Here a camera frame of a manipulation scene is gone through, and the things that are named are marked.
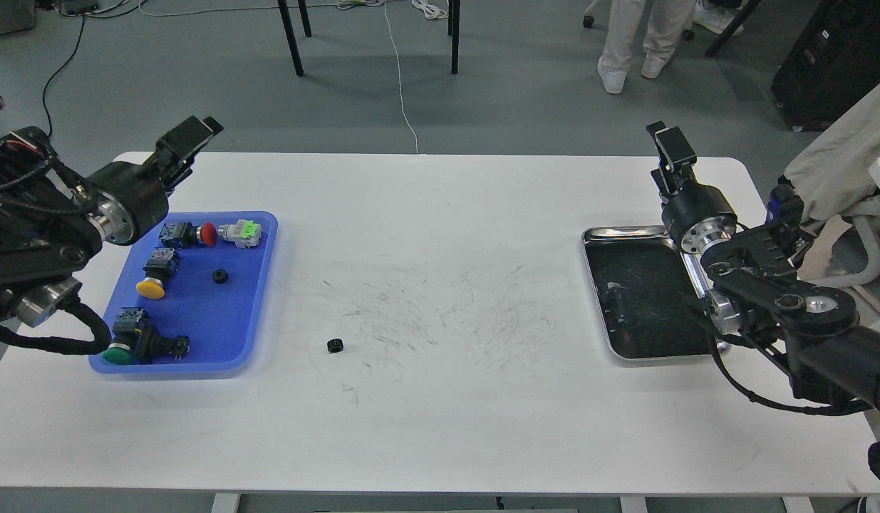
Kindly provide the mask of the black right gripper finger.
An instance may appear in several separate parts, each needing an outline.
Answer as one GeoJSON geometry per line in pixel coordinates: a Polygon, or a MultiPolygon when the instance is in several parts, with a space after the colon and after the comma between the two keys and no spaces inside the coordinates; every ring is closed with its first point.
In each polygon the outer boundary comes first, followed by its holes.
{"type": "Polygon", "coordinates": [[[686,185],[696,182],[693,167],[697,155],[681,128],[669,128],[664,121],[656,121],[648,124],[646,130],[658,151],[658,169],[651,174],[659,195],[675,196],[686,185]]]}

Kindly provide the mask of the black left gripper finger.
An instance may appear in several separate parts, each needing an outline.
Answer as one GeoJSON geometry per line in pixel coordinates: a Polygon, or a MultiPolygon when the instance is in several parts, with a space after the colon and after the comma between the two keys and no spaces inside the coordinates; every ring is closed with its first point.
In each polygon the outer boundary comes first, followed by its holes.
{"type": "Polygon", "coordinates": [[[195,157],[224,127],[213,117],[191,116],[165,133],[156,142],[152,166],[167,196],[192,174],[195,157]]]}

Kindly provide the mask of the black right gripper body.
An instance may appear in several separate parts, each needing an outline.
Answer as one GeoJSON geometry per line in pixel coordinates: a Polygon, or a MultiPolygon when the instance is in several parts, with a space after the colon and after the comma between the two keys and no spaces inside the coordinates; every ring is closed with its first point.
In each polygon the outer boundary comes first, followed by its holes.
{"type": "Polygon", "coordinates": [[[689,182],[664,196],[661,219],[675,246],[685,254],[702,254],[732,238],[738,218],[723,193],[710,185],[689,182]]]}

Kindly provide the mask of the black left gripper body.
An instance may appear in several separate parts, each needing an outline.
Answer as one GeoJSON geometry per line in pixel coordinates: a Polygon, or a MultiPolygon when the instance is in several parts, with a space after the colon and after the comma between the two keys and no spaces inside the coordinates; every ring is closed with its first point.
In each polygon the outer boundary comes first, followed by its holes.
{"type": "Polygon", "coordinates": [[[87,183],[98,194],[91,213],[93,223],[102,238],[116,246],[134,244],[169,213],[157,160],[141,165],[115,160],[89,175],[87,183]]]}

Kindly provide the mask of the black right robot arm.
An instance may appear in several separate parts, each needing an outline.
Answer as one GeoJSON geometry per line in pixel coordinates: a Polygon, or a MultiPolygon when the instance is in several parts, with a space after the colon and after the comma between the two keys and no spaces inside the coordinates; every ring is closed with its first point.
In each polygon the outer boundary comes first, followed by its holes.
{"type": "Polygon", "coordinates": [[[791,182],[779,179],[772,189],[765,223],[743,227],[720,189],[697,180],[697,156],[680,128],[656,121],[647,131],[658,151],[651,175],[662,223],[699,269],[691,280],[706,283],[688,303],[694,321],[716,341],[755,348],[788,377],[792,396],[811,405],[783,405],[734,378],[730,384],[778,411],[880,413],[880,333],[860,324],[853,296],[799,279],[814,235],[802,226],[804,204],[791,182]]]}

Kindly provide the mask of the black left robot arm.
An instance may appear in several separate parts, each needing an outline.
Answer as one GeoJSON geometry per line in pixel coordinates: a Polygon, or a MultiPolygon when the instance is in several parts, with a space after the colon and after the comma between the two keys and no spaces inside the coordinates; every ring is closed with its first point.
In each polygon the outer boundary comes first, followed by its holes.
{"type": "Polygon", "coordinates": [[[39,127],[0,138],[0,342],[64,355],[107,350],[110,329],[79,298],[73,274],[105,243],[130,246],[166,218],[170,195],[222,129],[213,117],[188,117],[144,162],[114,160],[88,177],[39,127]]]}

